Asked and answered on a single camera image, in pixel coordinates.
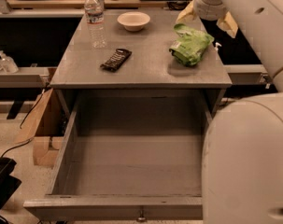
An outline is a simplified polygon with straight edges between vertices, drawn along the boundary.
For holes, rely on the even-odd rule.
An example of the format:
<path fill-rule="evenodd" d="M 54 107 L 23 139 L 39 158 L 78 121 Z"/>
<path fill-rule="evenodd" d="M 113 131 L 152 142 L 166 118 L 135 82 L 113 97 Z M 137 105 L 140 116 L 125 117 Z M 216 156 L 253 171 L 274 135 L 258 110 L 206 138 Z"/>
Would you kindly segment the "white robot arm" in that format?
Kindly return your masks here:
<path fill-rule="evenodd" d="M 283 0 L 194 0 L 210 21 L 231 13 L 276 93 L 221 109 L 205 134 L 204 224 L 283 224 Z"/>

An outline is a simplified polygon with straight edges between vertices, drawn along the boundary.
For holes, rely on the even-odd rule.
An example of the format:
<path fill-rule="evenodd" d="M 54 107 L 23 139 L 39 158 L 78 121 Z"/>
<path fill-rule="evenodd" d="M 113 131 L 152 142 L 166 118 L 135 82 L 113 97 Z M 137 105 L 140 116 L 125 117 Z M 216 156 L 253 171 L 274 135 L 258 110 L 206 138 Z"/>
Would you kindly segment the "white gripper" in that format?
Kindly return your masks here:
<path fill-rule="evenodd" d="M 207 21 L 217 21 L 217 26 L 231 38 L 235 38 L 238 25 L 232 14 L 227 12 L 221 0 L 191 1 L 177 16 L 176 23 L 194 21 L 197 15 Z"/>

